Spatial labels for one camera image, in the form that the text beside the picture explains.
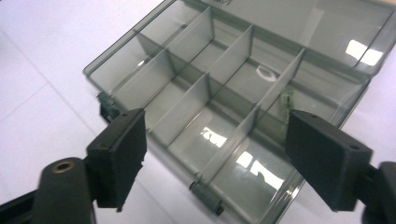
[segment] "white surface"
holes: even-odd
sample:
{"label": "white surface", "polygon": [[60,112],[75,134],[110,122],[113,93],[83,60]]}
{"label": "white surface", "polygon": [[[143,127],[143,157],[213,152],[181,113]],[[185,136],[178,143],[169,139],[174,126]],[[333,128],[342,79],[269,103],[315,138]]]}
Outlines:
{"label": "white surface", "polygon": [[[0,203],[37,186],[41,169],[84,157],[106,125],[82,69],[161,0],[0,1]],[[396,161],[396,50],[344,130]],[[227,223],[207,213],[150,153],[124,212],[97,209],[99,223]],[[281,223],[359,223],[335,214],[305,186]]]}

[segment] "screw hole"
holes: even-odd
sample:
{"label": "screw hole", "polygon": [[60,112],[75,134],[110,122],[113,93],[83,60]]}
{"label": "screw hole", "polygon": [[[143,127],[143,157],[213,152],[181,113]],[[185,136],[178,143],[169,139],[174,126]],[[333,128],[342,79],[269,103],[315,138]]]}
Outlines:
{"label": "screw hole", "polygon": [[56,164],[53,167],[52,172],[56,174],[64,173],[66,171],[73,169],[74,165],[75,164],[72,161],[64,161]]}
{"label": "screw hole", "polygon": [[352,145],[352,146],[350,146],[352,149],[355,149],[355,150],[359,150],[360,148],[359,147],[357,147],[357,146],[355,146],[355,145]]}

